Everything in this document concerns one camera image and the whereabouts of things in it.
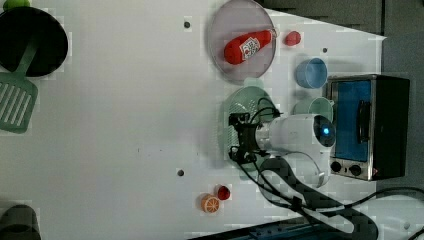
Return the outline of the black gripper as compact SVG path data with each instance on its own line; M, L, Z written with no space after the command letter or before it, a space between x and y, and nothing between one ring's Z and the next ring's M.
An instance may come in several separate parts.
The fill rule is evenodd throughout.
M249 113L231 113L229 125L237 132L238 145L231 146L229 157L237 164L250 164L257 161L257 155L264 157L267 152L261 149L256 140L256 131L261 123L251 123Z

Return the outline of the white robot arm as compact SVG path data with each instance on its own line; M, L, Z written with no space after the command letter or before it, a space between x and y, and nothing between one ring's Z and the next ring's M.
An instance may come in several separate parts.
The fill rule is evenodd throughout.
M241 170L251 165L250 176L271 204L302 215L316 235L334 233L342 240L378 240L377 223L357 207L375 197L372 193L351 204L342 204L321 193L329 177L328 160L318 155L336 143L334 125L317 114L282 118L264 108L255 114L232 113L229 126L238 143L228 155Z

